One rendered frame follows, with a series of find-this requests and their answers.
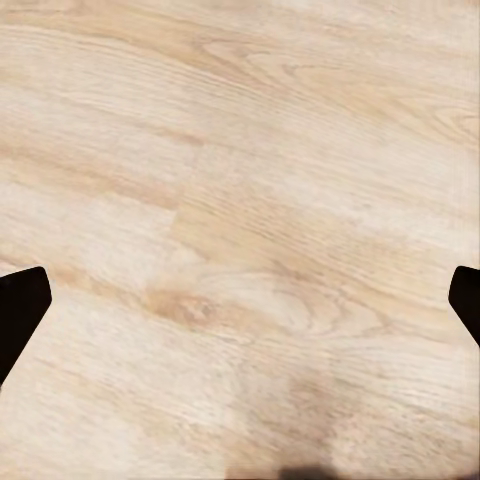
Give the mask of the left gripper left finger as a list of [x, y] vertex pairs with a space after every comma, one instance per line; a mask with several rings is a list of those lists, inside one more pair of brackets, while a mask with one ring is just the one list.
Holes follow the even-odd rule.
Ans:
[[50, 304], [50, 282], [42, 266], [0, 276], [0, 386]]

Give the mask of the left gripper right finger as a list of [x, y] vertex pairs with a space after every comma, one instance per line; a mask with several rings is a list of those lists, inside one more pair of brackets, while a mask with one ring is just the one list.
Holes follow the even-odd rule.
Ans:
[[480, 270], [456, 266], [448, 302], [480, 346]]

